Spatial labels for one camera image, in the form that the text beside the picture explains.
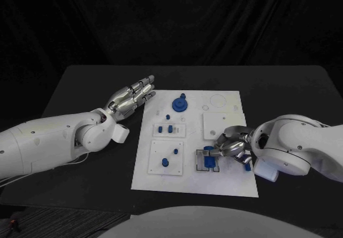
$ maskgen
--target gray carpet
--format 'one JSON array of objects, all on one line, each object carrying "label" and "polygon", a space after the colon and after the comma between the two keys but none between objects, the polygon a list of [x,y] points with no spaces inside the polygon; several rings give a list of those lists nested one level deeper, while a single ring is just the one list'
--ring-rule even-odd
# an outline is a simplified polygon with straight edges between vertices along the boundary
[{"label": "gray carpet", "polygon": [[[69,209],[33,208],[13,214],[19,220],[20,233],[10,238],[95,238],[104,231],[130,219],[130,215]],[[0,238],[9,232],[10,219],[0,220]]]}]

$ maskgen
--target black table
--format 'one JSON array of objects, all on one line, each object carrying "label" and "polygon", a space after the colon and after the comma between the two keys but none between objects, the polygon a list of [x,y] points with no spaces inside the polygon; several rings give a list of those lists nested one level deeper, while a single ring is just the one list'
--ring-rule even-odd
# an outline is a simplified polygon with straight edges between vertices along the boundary
[{"label": "black table", "polygon": [[[102,108],[111,94],[150,74],[157,89],[239,90],[251,127],[284,114],[304,115],[330,125],[343,123],[343,100],[319,66],[71,66],[43,117]],[[10,184],[2,204],[130,214],[182,205],[219,206],[298,226],[343,228],[343,183],[314,170],[303,177],[280,173],[275,183],[257,176],[260,198],[131,190],[141,118],[143,107],[121,122],[130,128],[124,144],[111,141],[84,163]]]}]

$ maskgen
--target white platform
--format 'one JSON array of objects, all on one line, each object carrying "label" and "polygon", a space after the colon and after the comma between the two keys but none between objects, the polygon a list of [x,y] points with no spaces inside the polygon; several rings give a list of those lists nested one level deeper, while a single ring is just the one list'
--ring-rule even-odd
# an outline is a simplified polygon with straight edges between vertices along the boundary
[{"label": "white platform", "polygon": [[[196,171],[196,150],[213,145],[213,140],[205,140],[203,113],[225,113],[225,119],[222,119],[222,114],[215,115],[215,118],[211,116],[212,120],[219,121],[221,118],[225,121],[215,123],[213,128],[206,126],[206,131],[216,131],[213,138],[218,138],[226,125],[247,125],[239,92],[154,91],[157,94],[144,108],[131,189],[258,197],[255,175],[252,171],[245,171],[244,165],[234,158],[219,158],[219,173]],[[187,109],[177,113],[172,108],[172,102],[180,97],[182,93],[186,94]],[[153,136],[157,129],[156,123],[185,124],[186,137]],[[153,140],[183,142],[183,170],[180,176],[149,173]],[[170,153],[167,150],[166,154],[160,154],[162,159],[170,156]]]}]

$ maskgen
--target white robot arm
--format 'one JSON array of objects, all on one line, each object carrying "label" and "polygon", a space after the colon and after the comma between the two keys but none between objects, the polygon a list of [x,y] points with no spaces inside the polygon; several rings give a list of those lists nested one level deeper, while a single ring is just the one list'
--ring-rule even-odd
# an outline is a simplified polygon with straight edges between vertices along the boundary
[{"label": "white robot arm", "polygon": [[313,167],[327,178],[343,182],[343,125],[329,127],[300,115],[284,115],[255,130],[232,126],[218,138],[206,156],[231,156],[247,164],[254,152],[254,173],[275,182],[278,171],[306,175]]},{"label": "white robot arm", "polygon": [[156,95],[154,76],[123,88],[104,109],[28,121],[0,133],[0,179],[49,170],[82,154],[100,151],[111,139],[124,143],[128,128],[117,122]]}]

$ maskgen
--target robotic hand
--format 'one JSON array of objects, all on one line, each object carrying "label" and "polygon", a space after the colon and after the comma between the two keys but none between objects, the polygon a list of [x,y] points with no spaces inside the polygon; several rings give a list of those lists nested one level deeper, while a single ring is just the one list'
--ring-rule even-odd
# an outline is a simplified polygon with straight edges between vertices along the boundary
[{"label": "robotic hand", "polygon": [[327,178],[343,182],[343,125],[327,126],[298,115],[284,115],[255,130],[245,126],[225,129],[215,149],[203,156],[231,156],[247,164],[257,156],[254,173],[275,182],[278,171],[306,175],[313,167]]},{"label": "robotic hand", "polygon": [[124,143],[128,128],[117,122],[156,95],[154,76],[111,96],[105,107],[89,113],[28,121],[0,133],[0,179],[49,170],[100,151],[111,139]]}]

